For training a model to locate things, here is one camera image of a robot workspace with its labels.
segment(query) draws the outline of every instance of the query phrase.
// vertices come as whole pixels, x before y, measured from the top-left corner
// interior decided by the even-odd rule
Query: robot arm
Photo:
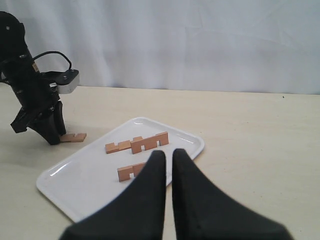
[[[0,83],[11,86],[22,106],[11,126],[16,133],[29,127],[49,144],[56,145],[60,136],[66,134],[59,94],[72,93],[79,84],[79,71],[72,69],[71,61],[58,51],[32,57],[25,33],[23,23],[0,11]],[[40,72],[35,60],[48,54],[63,56],[69,63],[68,70]]]

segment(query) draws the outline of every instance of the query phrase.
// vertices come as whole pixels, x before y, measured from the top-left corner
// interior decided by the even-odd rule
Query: white tray
[[[168,132],[169,144],[132,154],[131,149],[106,154],[105,144],[151,137]],[[145,117],[131,119],[73,155],[44,171],[37,188],[70,219],[78,222],[117,197],[133,180],[119,182],[117,168],[146,162],[153,150],[166,155],[166,184],[172,181],[172,155],[183,148],[192,159],[204,149],[204,141],[190,133]]]

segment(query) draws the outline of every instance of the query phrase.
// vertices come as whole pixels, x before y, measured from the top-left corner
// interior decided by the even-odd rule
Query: white curtain
[[[320,93],[318,0],[1,0],[84,86]],[[63,71],[58,55],[40,71]]]

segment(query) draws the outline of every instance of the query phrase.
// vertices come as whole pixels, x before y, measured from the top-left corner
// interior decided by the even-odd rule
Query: beige table surface
[[[320,239],[320,96],[78,87],[61,95],[68,132],[85,142],[50,146],[15,134],[20,104],[0,84],[0,239],[55,240],[71,221],[36,188],[37,177],[135,117],[205,141],[197,166],[223,191],[287,226],[296,240]],[[175,239],[171,187],[163,239]]]

